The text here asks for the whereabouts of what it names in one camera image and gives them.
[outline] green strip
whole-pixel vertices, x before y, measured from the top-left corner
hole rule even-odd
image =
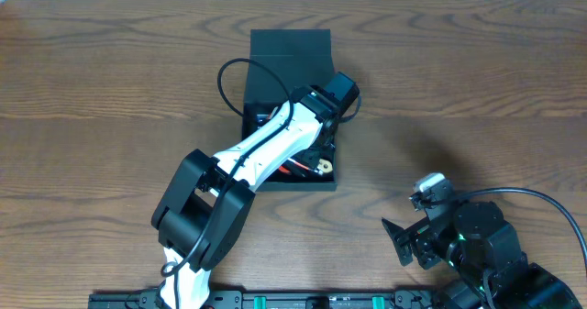
[[[255,296],[253,307],[255,309],[267,309],[267,298],[264,296]]]
[[[385,309],[385,299],[382,296],[373,296],[373,309]]]

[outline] wood grain tabletop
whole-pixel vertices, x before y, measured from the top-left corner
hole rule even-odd
[[[254,28],[330,28],[363,106],[338,131],[338,190],[259,193],[214,284],[389,290],[458,276],[403,268],[414,181],[525,186],[587,232],[585,0],[7,0],[0,5],[0,298],[84,308],[161,282],[150,217],[179,162],[240,138],[216,72]],[[247,66],[226,73],[241,99]],[[587,304],[581,252],[547,203],[494,200],[522,249]]]

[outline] white arm cover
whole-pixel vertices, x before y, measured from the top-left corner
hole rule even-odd
[[[304,105],[294,104],[293,110],[290,125],[252,153],[235,174],[235,180],[246,180],[253,192],[288,158],[303,149],[308,149],[322,129],[322,124],[316,120],[316,114]],[[218,167],[229,173],[243,153],[285,122],[289,111],[289,103],[285,102],[265,126],[234,147],[215,154],[214,156],[219,159]],[[210,193],[218,196],[218,191],[215,189],[211,189]],[[168,248],[165,248],[165,256],[168,262],[179,263],[183,259],[173,249]],[[199,309],[210,294],[208,287],[210,271],[199,270],[194,273],[187,263],[180,269],[179,276],[179,309]],[[171,309],[178,309],[175,308],[173,276],[165,280],[165,285],[161,289],[161,298]]]

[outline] wooden table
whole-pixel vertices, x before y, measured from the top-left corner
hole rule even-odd
[[[527,186],[587,232],[585,0],[7,0],[0,6],[0,298],[83,308],[97,290],[161,281],[150,216],[178,163],[239,140],[216,91],[252,28],[331,28],[358,81],[338,132],[335,193],[259,193],[213,282],[392,289],[457,278],[402,268],[380,219],[409,226],[414,181]],[[227,72],[242,97],[246,66]],[[493,198],[523,250],[587,304],[564,217]]]

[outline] black box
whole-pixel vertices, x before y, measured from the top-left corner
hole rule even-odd
[[[302,85],[326,86],[334,77],[329,29],[253,29],[250,58],[277,73],[288,90]],[[259,67],[249,66],[245,88],[242,137],[258,128],[257,115],[268,115],[285,102],[282,88]],[[328,176],[307,178],[274,172],[257,191],[335,191],[337,189],[334,146],[322,150],[332,161]]]

